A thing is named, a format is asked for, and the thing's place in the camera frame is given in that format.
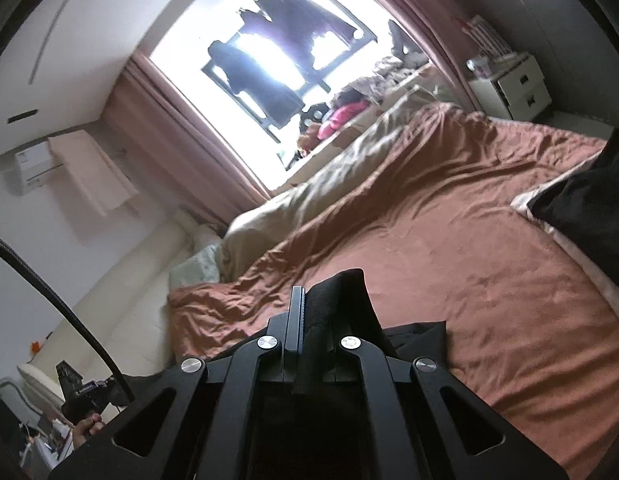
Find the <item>person left hand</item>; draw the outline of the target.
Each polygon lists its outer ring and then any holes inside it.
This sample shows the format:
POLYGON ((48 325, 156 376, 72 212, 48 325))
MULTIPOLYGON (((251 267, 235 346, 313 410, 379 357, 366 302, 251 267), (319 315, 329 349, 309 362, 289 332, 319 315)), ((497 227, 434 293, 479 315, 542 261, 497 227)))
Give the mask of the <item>person left hand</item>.
POLYGON ((78 422, 72 430, 73 448, 77 450, 90 438, 105 428, 105 422, 98 413, 92 413, 78 422))

